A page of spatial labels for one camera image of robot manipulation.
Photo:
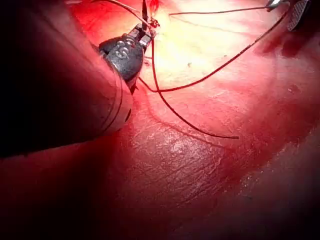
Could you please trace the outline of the left arm needle driver jaw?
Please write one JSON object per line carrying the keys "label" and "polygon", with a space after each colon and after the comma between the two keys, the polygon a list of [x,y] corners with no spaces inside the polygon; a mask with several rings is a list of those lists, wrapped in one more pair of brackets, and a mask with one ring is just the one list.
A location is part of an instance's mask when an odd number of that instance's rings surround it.
{"label": "left arm needle driver jaw", "polygon": [[142,31],[138,35],[138,44],[141,47],[148,47],[155,36],[156,36],[155,31],[152,31],[152,32]]}
{"label": "left arm needle driver jaw", "polygon": [[140,41],[144,36],[144,30],[141,23],[138,23],[129,33],[128,36],[134,41]]}

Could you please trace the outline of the left arm needle driver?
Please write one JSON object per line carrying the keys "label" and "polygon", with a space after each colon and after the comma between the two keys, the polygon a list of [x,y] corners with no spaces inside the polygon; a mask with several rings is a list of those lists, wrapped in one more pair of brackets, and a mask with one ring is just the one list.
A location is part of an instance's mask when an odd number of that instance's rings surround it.
{"label": "left arm needle driver", "polygon": [[98,45],[99,52],[105,61],[111,63],[129,88],[136,86],[140,75],[144,48],[128,34],[114,37]]}

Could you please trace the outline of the right arm needle driver jaw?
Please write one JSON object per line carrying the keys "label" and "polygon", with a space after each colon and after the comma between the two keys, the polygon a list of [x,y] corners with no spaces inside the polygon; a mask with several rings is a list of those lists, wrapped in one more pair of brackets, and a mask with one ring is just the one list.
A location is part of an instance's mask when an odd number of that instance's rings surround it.
{"label": "right arm needle driver jaw", "polygon": [[266,7],[267,12],[271,12],[283,4],[290,5],[290,1],[289,0],[268,0],[265,7]]}
{"label": "right arm needle driver jaw", "polygon": [[287,30],[289,32],[296,31],[302,24],[308,10],[310,8],[309,0],[298,0],[292,8]]}

